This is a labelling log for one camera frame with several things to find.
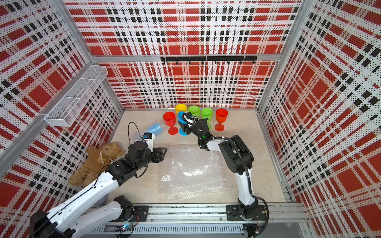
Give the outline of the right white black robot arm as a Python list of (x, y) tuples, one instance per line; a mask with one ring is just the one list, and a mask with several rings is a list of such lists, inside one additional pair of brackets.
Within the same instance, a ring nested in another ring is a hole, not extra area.
[(200, 149), (221, 152), (229, 170), (235, 175), (238, 185), (238, 211), (244, 220), (269, 220), (266, 201), (254, 195), (252, 188), (252, 167), (254, 157), (238, 135), (232, 137), (214, 136), (209, 131), (207, 120), (199, 120), (190, 112), (179, 113), (181, 126), (187, 135), (197, 136)]

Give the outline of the green glass bundle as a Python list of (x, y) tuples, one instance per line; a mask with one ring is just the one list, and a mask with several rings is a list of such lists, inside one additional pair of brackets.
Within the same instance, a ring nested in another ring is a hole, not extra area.
[(213, 110), (211, 108), (203, 108), (200, 113), (201, 113), (201, 119), (206, 121), (209, 130), (211, 130)]

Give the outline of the yellow plastic wine glass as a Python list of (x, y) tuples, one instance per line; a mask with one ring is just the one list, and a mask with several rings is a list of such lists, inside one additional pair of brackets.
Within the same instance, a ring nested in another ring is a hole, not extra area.
[(186, 112), (187, 110), (188, 110), (188, 107), (185, 104), (177, 104), (175, 106), (176, 114), (178, 114), (179, 112)]

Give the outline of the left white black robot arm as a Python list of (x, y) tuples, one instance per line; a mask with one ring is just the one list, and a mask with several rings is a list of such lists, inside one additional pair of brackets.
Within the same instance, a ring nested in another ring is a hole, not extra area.
[(130, 219), (133, 205), (124, 196), (90, 213), (86, 210), (108, 193), (148, 168), (150, 163), (164, 160), (168, 149), (155, 148), (153, 141), (136, 141), (128, 148), (124, 158), (106, 166), (101, 174), (72, 198), (50, 209), (37, 211), (30, 218), (31, 238), (80, 238), (91, 230), (117, 219)]

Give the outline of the red plastic wine glass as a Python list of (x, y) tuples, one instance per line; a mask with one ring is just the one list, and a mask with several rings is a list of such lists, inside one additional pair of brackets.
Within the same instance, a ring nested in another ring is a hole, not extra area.
[(215, 125), (216, 131), (224, 131), (225, 126), (223, 125), (224, 122), (226, 122), (228, 117), (228, 111), (226, 109), (217, 109), (216, 110), (216, 120), (217, 124)]

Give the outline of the light blue glass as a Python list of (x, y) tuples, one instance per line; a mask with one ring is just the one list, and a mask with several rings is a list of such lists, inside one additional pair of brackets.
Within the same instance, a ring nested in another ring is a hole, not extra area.
[(186, 114), (186, 112), (178, 112), (178, 122), (180, 125), (180, 135), (187, 136), (187, 133), (183, 129), (183, 125), (187, 125), (187, 122), (183, 120), (183, 114)]

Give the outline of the red glass bundle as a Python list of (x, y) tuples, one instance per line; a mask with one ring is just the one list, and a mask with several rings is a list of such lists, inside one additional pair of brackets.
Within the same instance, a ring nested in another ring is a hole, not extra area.
[(166, 112), (163, 115), (164, 123), (169, 127), (168, 133), (170, 135), (176, 135), (178, 133), (178, 128), (175, 127), (176, 124), (176, 114), (173, 112)]

